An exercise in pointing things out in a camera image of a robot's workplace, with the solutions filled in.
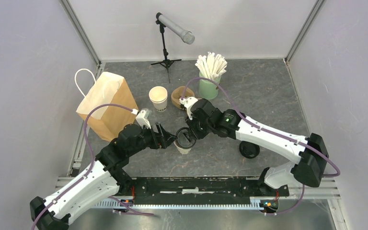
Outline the black plastic cup lid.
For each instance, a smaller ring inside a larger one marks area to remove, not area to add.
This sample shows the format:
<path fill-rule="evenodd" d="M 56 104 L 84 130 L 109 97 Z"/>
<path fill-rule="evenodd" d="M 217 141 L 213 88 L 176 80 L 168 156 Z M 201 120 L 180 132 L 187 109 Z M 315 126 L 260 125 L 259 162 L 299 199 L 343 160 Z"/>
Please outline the black plastic cup lid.
<path fill-rule="evenodd" d="M 196 136 L 191 132 L 190 128 L 188 127 L 180 128 L 176 132 L 175 136 L 176 145 L 182 149 L 191 149 L 197 141 Z"/>

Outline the white paper cup printed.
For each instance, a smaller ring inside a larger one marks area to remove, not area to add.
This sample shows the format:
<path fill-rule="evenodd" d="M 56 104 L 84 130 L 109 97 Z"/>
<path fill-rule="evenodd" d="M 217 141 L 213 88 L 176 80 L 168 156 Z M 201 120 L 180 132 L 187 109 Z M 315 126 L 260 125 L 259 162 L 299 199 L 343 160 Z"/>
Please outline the white paper cup printed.
<path fill-rule="evenodd" d="M 164 112 L 167 109 L 168 92 L 162 86 L 155 86 L 149 91 L 149 99 L 158 112 Z"/>

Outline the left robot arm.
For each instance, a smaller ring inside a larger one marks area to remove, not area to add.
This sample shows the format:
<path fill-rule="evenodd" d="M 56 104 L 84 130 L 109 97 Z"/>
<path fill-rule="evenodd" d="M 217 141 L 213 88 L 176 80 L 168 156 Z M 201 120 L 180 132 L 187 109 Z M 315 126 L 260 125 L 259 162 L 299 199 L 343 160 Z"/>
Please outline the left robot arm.
<path fill-rule="evenodd" d="M 157 130 L 129 124 L 105 146 L 93 163 L 66 186 L 46 198 L 35 197 L 30 202 L 32 229 L 67 230 L 85 211 L 115 194 L 126 195 L 132 178 L 123 170 L 134 154 L 149 149 L 166 149 L 176 135 L 160 123 Z"/>

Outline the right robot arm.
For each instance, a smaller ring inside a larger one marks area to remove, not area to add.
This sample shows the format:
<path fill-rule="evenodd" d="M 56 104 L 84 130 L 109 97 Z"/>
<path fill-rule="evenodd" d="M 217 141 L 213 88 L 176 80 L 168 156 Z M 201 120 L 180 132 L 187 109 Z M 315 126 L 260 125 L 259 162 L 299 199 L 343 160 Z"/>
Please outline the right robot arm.
<path fill-rule="evenodd" d="M 213 133 L 241 141 L 240 148 L 253 155 L 263 147 L 288 159 L 288 163 L 264 170 L 257 183 L 261 194 L 269 196 L 283 185 L 297 183 L 320 186 L 329 158 L 320 135 L 290 134 L 233 109 L 222 112 L 207 99 L 187 97 L 181 99 L 180 104 L 187 112 L 185 121 L 197 139 Z"/>

